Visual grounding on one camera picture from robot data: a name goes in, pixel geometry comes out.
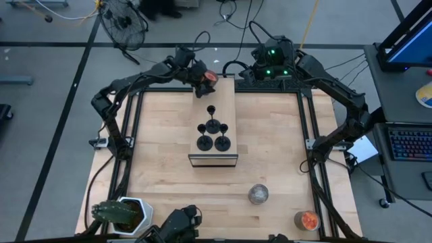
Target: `caster wheel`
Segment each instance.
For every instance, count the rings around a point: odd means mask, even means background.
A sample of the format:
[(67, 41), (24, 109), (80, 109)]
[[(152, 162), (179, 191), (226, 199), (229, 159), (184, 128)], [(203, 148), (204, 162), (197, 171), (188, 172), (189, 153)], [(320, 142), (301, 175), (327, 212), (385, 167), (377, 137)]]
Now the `caster wheel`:
[(390, 204), (387, 202), (385, 198), (379, 199), (379, 206), (381, 206), (383, 209), (388, 209), (390, 207)]
[(6, 115), (6, 119), (7, 119), (7, 120), (10, 120), (10, 119), (12, 119), (12, 118), (14, 118), (14, 114), (13, 114), (12, 112), (9, 111), (9, 113)]

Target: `computer monitor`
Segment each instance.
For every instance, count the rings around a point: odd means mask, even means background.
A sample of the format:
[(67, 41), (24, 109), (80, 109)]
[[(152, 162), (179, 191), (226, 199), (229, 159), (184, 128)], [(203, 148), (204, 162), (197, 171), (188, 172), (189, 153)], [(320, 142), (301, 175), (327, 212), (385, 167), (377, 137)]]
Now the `computer monitor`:
[(432, 67), (432, 0), (422, 0), (378, 46), (384, 72)]

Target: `desk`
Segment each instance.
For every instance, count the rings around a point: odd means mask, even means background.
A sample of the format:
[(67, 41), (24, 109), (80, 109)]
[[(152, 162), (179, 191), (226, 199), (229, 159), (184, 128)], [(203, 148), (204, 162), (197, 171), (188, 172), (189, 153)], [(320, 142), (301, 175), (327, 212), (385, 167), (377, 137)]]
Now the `desk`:
[(428, 68), (412, 67), (403, 74), (382, 72), (374, 45), (364, 46), (379, 101), (388, 122), (432, 124), (432, 109), (423, 107), (415, 98), (416, 91), (432, 81)]
[[(374, 45), (364, 47), (385, 121), (391, 123), (432, 124), (432, 109), (423, 107), (415, 98), (415, 92), (432, 79), (425, 67), (412, 67), (404, 73), (383, 72), (378, 63)], [(376, 148), (379, 151), (383, 183), (407, 199), (432, 200), (421, 177), (424, 171), (432, 170), (432, 165), (417, 162), (393, 161), (388, 151), (385, 124), (373, 128)], [(385, 199), (394, 203), (394, 197), (385, 191)]]
[[(314, 210), (309, 176), (298, 168), (306, 153), (297, 94), (236, 93), (239, 158), (233, 168), (192, 168), (188, 160), (192, 95), (145, 92), (128, 196), (153, 206), (153, 223), (157, 225), (173, 209), (195, 204), (203, 213), (198, 228), (201, 238), (266, 240), (269, 234), (281, 233), (289, 239), (317, 240), (317, 232), (302, 232), (294, 225), (296, 212)], [(314, 90), (313, 101), (320, 133), (328, 134), (336, 128), (331, 99)], [(119, 124), (124, 110), (125, 105), (117, 115)], [(312, 134), (309, 117), (306, 109), (308, 132)], [(95, 153), (89, 181), (110, 155), (106, 149)], [(340, 152), (332, 152), (330, 158), (345, 163)], [(113, 162), (95, 180), (90, 205), (107, 199), (112, 169)], [(328, 162), (327, 175), (335, 208), (361, 235), (346, 169)], [(252, 205), (247, 197), (258, 183), (269, 189), (268, 201), (259, 206)], [(76, 232), (84, 230), (83, 220), (84, 201)], [(329, 227), (325, 229), (330, 236)]]

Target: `white hexagonal pot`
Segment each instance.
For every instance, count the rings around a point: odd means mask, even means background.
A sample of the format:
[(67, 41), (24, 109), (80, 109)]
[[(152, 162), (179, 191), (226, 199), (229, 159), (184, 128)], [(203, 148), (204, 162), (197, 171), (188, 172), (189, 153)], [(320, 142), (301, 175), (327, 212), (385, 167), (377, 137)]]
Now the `white hexagonal pot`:
[(117, 224), (111, 223), (111, 228), (112, 228), (114, 234), (133, 236), (137, 232), (146, 230), (148, 227), (151, 226), (152, 218), (153, 218), (152, 206), (150, 206), (147, 202), (143, 202), (141, 200), (141, 198), (131, 198), (131, 197), (127, 197), (127, 196), (121, 197), (119, 199), (119, 202), (123, 203), (124, 201), (128, 201), (128, 200), (134, 200), (140, 204), (140, 208), (141, 208), (140, 213), (142, 212), (144, 217), (142, 218), (142, 221), (138, 224), (138, 226), (132, 232), (122, 231), (122, 229), (120, 229), (117, 226)]

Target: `plant pot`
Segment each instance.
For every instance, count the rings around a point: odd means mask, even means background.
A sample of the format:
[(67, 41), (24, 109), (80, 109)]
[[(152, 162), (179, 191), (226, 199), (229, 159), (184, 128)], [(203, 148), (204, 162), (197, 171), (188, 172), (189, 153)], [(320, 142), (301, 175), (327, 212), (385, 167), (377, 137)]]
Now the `plant pot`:
[(132, 223), (112, 223), (113, 233), (127, 236), (133, 236), (136, 232), (145, 230), (151, 226), (153, 217), (153, 208), (148, 203), (143, 202), (141, 198), (130, 198), (123, 196), (119, 202), (125, 203), (131, 207), (131, 210), (138, 212)]

